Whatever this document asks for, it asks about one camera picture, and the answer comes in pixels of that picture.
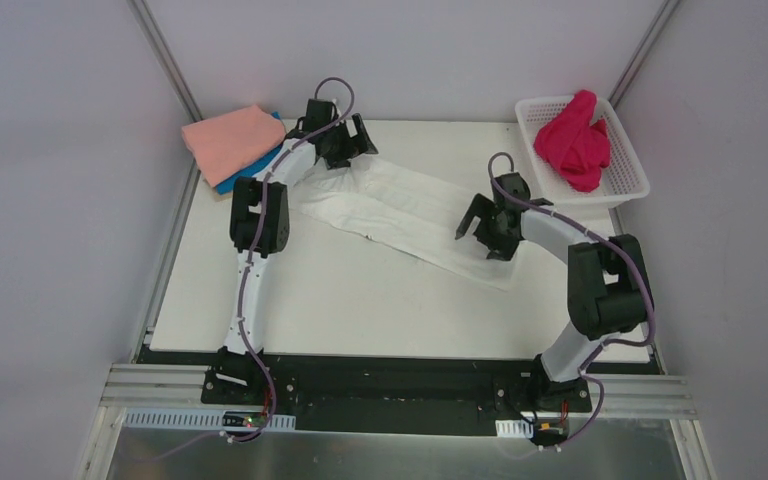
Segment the white printed t shirt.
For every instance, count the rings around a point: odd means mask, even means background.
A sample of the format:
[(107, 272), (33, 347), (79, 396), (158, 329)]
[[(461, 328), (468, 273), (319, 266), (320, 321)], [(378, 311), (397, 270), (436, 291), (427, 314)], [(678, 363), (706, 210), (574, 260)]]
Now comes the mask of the white printed t shirt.
[(516, 263), (488, 260), (474, 237), (456, 228), (474, 194), (384, 159), (361, 156), (343, 169), (310, 169), (289, 194), (290, 207), (469, 280), (507, 291)]

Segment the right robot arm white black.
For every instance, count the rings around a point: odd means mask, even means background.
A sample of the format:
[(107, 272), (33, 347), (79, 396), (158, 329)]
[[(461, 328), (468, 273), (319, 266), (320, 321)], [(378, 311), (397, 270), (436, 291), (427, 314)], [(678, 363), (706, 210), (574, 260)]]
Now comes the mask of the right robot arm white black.
[(654, 301), (639, 241), (632, 235), (606, 238), (533, 200), (523, 177), (492, 178), (492, 197), (473, 197), (456, 238), (473, 234), (490, 260), (509, 261), (523, 241), (551, 253), (567, 268), (569, 322), (560, 336), (535, 359), (527, 386), (529, 400), (543, 410), (555, 408), (568, 388), (583, 379), (588, 366), (608, 345), (625, 344), (623, 334), (639, 325), (653, 340)]

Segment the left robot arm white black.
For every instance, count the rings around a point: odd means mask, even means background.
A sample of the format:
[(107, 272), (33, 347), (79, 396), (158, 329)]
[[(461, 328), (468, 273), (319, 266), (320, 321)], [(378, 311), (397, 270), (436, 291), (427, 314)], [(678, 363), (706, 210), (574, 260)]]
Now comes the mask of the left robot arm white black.
[(311, 99), (272, 161), (256, 175), (235, 180), (229, 236), (237, 252), (237, 292), (223, 351), (246, 355), (263, 349), (260, 304), (272, 257), (288, 244), (290, 188), (316, 165), (344, 169), (354, 158), (377, 152), (361, 114), (341, 114), (335, 102)]

